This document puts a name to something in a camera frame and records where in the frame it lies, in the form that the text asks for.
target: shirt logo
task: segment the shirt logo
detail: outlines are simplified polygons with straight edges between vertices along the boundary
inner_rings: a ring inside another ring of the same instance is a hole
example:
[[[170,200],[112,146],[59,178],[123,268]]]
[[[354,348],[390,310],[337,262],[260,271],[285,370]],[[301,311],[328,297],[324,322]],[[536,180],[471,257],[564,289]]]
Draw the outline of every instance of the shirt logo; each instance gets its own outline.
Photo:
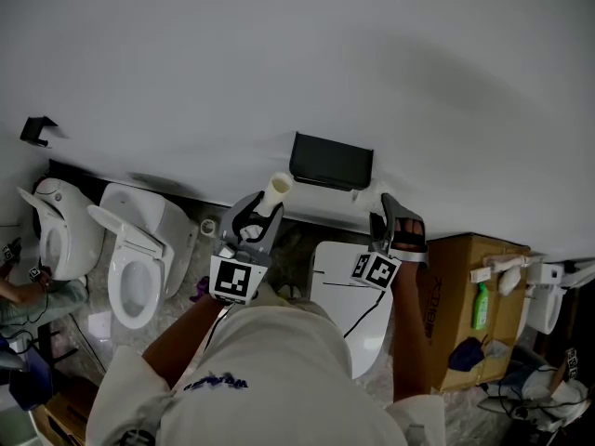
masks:
[[[198,382],[194,382],[185,386],[184,391],[202,388],[204,385],[208,385],[211,389],[221,387],[222,385],[227,385],[229,388],[236,390],[248,388],[248,384],[245,380],[240,378],[236,379],[229,372],[223,374],[222,376],[216,376],[209,372],[209,375],[201,378]]]

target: green bottle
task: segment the green bottle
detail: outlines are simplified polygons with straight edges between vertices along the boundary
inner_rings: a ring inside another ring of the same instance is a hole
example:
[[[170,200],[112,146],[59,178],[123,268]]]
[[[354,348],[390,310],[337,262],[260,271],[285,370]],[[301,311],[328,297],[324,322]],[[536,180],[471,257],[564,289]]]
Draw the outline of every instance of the green bottle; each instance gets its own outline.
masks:
[[[479,331],[484,329],[487,324],[487,306],[490,300],[490,292],[483,282],[479,282],[477,287],[480,288],[480,292],[477,294],[475,307],[473,308],[473,329]]]

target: white toilet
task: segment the white toilet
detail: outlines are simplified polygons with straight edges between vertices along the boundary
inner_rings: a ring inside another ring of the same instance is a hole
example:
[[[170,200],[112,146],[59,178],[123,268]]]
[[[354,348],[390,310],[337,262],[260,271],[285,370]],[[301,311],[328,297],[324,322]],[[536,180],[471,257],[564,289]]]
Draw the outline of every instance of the white toilet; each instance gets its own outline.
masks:
[[[70,281],[85,276],[99,260],[104,229],[88,214],[92,204],[74,185],[46,178],[35,194],[17,188],[39,215],[39,256],[52,269],[52,279]]]
[[[108,273],[115,317],[139,329],[184,279],[198,226],[163,196],[112,183],[88,213],[116,235]]]

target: hand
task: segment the hand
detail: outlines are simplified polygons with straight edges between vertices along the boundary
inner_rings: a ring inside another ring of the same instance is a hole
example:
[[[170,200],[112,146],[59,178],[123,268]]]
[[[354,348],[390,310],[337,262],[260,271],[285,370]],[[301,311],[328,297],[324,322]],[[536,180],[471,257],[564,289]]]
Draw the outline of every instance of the hand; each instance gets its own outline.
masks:
[[[404,223],[404,227],[401,226],[401,222],[397,219],[395,223],[395,231],[406,231],[414,234],[424,234],[423,227],[418,221],[407,219]],[[415,244],[396,243],[395,247],[403,251],[420,251],[420,247]],[[404,261],[397,271],[394,281],[392,282],[392,288],[395,289],[401,285],[416,285],[417,267],[419,263],[412,263],[410,261]]]

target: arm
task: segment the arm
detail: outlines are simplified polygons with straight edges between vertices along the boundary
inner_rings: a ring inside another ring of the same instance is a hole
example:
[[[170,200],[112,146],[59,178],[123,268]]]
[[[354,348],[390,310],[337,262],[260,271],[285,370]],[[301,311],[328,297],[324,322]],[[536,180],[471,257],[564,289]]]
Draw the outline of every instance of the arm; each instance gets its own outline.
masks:
[[[11,282],[0,279],[0,297],[5,297],[15,304],[28,304],[36,301],[45,294],[40,282],[33,282],[24,286],[14,286]]]
[[[394,306],[394,401],[415,395],[429,395],[431,390],[427,340],[419,309],[416,274],[417,264],[402,263],[391,287]]]
[[[216,299],[203,295],[145,350],[142,358],[170,388],[190,364],[222,309],[223,305]]]

